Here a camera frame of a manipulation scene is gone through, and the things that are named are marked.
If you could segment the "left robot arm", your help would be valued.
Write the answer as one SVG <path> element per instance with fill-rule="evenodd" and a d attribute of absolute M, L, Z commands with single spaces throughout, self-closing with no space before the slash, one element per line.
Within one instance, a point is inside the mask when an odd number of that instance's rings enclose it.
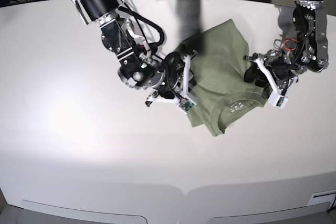
<path fill-rule="evenodd" d="M 277 90 L 285 95 L 289 87 L 307 70 L 321 72 L 329 65 L 326 0 L 293 0 L 295 37 L 287 37 L 278 49 L 266 54 L 245 56 L 251 66 L 244 81 Z"/>

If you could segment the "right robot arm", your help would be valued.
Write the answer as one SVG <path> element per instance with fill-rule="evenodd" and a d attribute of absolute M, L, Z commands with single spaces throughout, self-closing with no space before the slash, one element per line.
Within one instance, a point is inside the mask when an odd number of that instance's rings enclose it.
<path fill-rule="evenodd" d="M 190 91 L 192 57 L 178 52 L 159 57 L 157 50 L 165 40 L 160 26 L 133 11 L 125 0 L 71 1 L 86 25 L 99 24 L 103 45 L 120 63 L 121 81 L 131 89 L 152 89 L 146 106 L 171 103 L 186 113 L 197 104 Z"/>

